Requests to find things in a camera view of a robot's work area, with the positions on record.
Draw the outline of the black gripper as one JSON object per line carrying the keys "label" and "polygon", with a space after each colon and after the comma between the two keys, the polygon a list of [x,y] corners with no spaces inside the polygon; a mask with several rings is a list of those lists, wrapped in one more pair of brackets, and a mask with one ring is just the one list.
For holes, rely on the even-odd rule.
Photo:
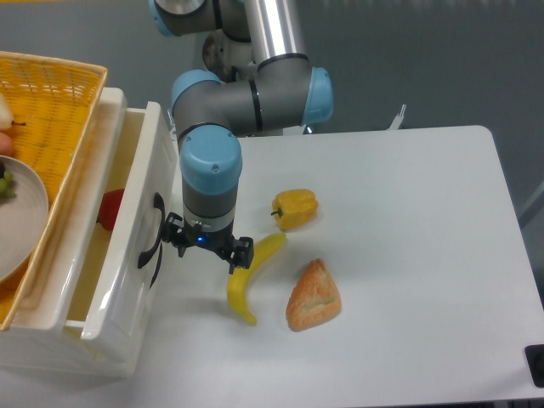
{"label": "black gripper", "polygon": [[254,257],[251,237],[232,236],[234,218],[183,218],[170,212],[162,226],[161,239],[171,244],[182,258],[190,247],[213,252],[229,264],[229,273],[235,269],[249,269]]}

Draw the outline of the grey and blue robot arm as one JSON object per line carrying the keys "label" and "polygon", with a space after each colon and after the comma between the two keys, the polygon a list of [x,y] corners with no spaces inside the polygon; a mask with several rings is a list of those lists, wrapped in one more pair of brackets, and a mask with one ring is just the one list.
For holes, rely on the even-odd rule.
{"label": "grey and blue robot arm", "polygon": [[227,81],[192,70],[175,80],[171,101],[184,210],[162,214],[156,242],[138,264],[160,255],[166,242],[179,253],[199,247],[231,268],[248,268],[253,241],[233,234],[239,139],[327,120],[334,106],[331,79],[309,62],[293,1],[153,1],[150,10],[166,36],[221,31],[247,45],[254,72]]}

